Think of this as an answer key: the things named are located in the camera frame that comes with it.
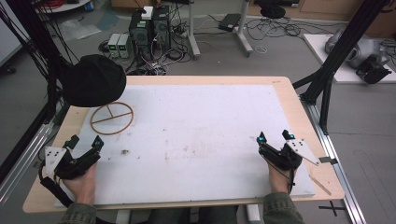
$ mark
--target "sleeve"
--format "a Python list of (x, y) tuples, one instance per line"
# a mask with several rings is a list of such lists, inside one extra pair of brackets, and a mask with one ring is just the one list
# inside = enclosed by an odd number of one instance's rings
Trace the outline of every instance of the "sleeve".
[(304, 223), (287, 193), (271, 193), (265, 196), (262, 218), (265, 224)]
[(67, 208), (60, 224), (94, 224), (96, 208), (84, 203), (72, 203)]

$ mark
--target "dark stain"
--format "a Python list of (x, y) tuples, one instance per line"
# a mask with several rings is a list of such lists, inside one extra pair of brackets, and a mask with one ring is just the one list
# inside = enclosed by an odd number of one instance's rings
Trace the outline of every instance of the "dark stain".
[(122, 150), (121, 151), (121, 155), (126, 155), (126, 154), (128, 154), (129, 153), (129, 150), (127, 150), (127, 149), (124, 149), (124, 150)]

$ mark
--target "computer tower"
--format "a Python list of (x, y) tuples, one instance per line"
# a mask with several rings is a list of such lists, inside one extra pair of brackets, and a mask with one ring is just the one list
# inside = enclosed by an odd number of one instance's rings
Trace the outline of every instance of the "computer tower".
[(132, 39), (134, 47), (134, 55), (136, 59), (140, 61), (140, 53), (146, 58), (146, 60), (152, 60), (152, 50), (155, 50), (155, 44), (153, 43), (154, 29), (152, 21), (142, 20), (141, 12), (136, 11), (131, 18), (129, 25), (129, 34)]
[(154, 8), (152, 16), (154, 23), (154, 36), (157, 39), (157, 49), (171, 48), (169, 6)]

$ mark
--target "black metal frame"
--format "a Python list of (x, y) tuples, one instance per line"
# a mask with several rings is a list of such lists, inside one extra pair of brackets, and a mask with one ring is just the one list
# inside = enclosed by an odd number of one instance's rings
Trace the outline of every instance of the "black metal frame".
[(335, 72), (387, 2), (388, 0), (364, 0), (319, 70), (293, 83), (294, 89), (297, 89), (311, 82), (306, 92), (301, 94), (301, 100), (307, 102), (309, 105), (315, 105), (316, 100), (323, 92), (319, 125), (326, 135), (329, 134), (327, 131), (327, 119), (332, 91), (332, 79)]
[[(39, 54), (46, 62), (46, 64), (41, 64), (42, 67), (39, 70), (43, 75), (45, 74), (45, 79), (48, 82), (48, 101), (17, 145), (1, 164), (0, 184), (6, 179), (8, 173), (18, 161), (23, 151), (28, 147), (41, 125), (43, 123), (48, 124), (55, 116), (56, 104), (59, 100), (57, 80), (62, 78), (64, 72), (71, 67), (71, 63), (62, 56), (61, 52), (56, 47), (48, 29), (38, 17), (37, 12), (35, 11), (35, 6), (32, 5), (32, 2), (28, 0), (6, 0), (6, 2), (20, 21), (26, 33), (29, 35), (36, 50), (39, 51)], [(22, 46), (27, 49), (28, 53), (35, 61), (37, 59), (37, 54), (34, 53), (33, 47), (26, 43), (18, 33), (17, 29), (13, 26), (12, 22), (8, 21), (6, 17), (0, 16), (0, 18), (8, 26), (9, 30), (18, 38), (18, 40), (20, 40)]]

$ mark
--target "metal bracket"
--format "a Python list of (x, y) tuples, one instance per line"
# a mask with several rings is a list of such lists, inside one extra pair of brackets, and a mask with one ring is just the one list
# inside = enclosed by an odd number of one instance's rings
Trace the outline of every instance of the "metal bracket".
[(297, 155), (314, 163), (316, 166), (319, 165), (317, 157), (315, 157), (314, 153), (311, 151), (304, 139), (290, 139), (286, 141), (286, 144), (288, 144), (291, 150), (293, 150)]
[(58, 166), (67, 149), (62, 147), (46, 147), (46, 175), (51, 175)]

